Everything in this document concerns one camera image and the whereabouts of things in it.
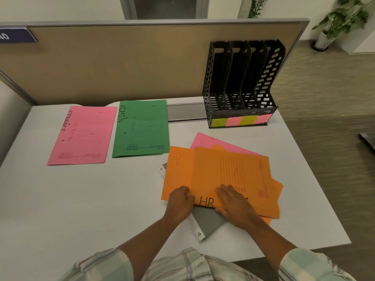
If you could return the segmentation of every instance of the cubicle partition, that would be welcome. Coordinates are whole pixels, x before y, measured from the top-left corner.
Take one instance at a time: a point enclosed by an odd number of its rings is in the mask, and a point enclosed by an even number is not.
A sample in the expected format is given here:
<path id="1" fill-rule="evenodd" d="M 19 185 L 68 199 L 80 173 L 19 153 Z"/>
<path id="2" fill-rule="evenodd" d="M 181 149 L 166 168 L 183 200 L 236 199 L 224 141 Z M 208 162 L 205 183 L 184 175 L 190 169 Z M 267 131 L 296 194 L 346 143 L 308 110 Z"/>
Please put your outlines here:
<path id="1" fill-rule="evenodd" d="M 280 40 L 288 55 L 307 19 L 22 23 L 37 43 L 0 44 L 0 80 L 35 105 L 106 105 L 202 95 L 210 43 Z"/>

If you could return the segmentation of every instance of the name plate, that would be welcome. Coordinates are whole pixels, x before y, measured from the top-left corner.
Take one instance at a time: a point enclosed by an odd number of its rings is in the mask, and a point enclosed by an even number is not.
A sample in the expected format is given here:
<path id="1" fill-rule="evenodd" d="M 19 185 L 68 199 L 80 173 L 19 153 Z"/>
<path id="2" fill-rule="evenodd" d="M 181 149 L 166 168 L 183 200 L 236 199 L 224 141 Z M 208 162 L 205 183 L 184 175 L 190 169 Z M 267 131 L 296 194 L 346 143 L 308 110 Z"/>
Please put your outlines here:
<path id="1" fill-rule="evenodd" d="M 0 27 L 1 43 L 33 43 L 38 42 L 27 27 Z"/>

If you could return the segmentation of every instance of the number on name plate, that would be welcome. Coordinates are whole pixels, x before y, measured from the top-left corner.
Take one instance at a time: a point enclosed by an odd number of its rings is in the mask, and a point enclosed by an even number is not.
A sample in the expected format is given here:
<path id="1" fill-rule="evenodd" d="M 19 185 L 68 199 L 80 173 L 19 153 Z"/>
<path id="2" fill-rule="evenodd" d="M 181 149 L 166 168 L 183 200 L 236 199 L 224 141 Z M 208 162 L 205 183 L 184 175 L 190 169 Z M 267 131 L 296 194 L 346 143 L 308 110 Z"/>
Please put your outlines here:
<path id="1" fill-rule="evenodd" d="M 0 33 L 0 39 L 7 39 L 7 40 L 9 40 L 9 36 L 7 36 L 5 33 Z"/>

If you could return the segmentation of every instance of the white plant pot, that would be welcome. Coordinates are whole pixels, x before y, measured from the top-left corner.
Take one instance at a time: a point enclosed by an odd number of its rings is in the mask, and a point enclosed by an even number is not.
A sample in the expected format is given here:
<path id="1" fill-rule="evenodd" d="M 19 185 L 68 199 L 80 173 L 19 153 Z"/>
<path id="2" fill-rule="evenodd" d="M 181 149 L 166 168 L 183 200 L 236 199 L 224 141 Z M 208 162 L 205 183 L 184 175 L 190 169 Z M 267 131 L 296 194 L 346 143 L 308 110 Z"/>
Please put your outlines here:
<path id="1" fill-rule="evenodd" d="M 332 42 L 335 41 L 336 38 L 337 37 L 332 37 L 330 39 L 327 39 L 327 36 L 323 32 L 321 32 L 314 46 L 319 50 L 325 50 Z"/>

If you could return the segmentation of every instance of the person's left hand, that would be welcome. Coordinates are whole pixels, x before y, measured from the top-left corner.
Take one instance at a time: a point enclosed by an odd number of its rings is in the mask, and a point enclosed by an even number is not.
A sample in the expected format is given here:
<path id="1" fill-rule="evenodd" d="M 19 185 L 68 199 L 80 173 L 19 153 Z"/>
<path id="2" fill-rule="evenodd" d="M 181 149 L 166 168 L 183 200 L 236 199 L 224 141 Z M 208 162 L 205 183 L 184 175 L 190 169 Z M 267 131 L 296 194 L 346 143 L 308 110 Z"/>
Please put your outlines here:
<path id="1" fill-rule="evenodd" d="M 194 205 L 194 195 L 189 194 L 189 187 L 181 186 L 169 194 L 168 204 L 164 213 L 164 219 L 178 226 L 185 220 Z"/>

